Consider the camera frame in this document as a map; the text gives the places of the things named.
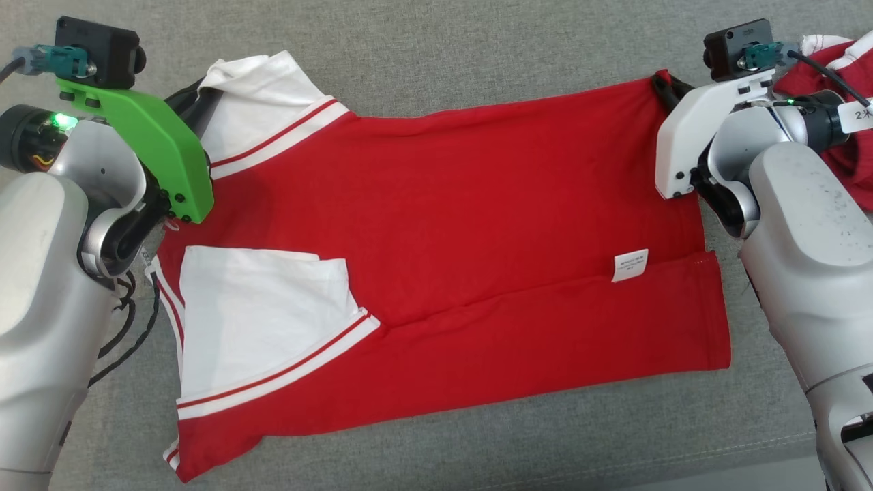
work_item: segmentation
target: white label with text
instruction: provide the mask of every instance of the white label with text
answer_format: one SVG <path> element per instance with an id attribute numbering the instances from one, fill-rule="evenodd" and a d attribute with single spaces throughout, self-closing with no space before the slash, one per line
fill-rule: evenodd
<path id="1" fill-rule="evenodd" d="M 846 135 L 873 128 L 873 106 L 864 107 L 857 100 L 840 104 L 836 108 L 840 126 Z"/>
<path id="2" fill-rule="evenodd" d="M 615 256 L 615 274 L 612 275 L 613 283 L 643 274 L 646 270 L 647 262 L 649 262 L 649 249 Z"/>

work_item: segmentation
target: red and white t-shirt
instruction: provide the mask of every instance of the red and white t-shirt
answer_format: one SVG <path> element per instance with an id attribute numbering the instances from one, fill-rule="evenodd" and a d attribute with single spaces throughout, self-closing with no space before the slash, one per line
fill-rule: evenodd
<path id="1" fill-rule="evenodd" d="M 837 36 L 806 36 L 801 50 L 835 71 L 864 97 L 873 97 L 873 32 L 857 41 Z M 846 101 L 854 98 L 813 67 L 798 63 L 774 90 L 798 96 L 832 90 Z M 821 154 L 831 170 L 861 208 L 873 210 L 873 131 L 854 133 L 849 141 Z"/>
<path id="2" fill-rule="evenodd" d="M 419 118 L 360 117 L 287 52 L 203 84 L 215 209 L 153 264 L 183 481 L 267 435 L 728 366 L 698 201 L 655 189 L 648 80 Z"/>

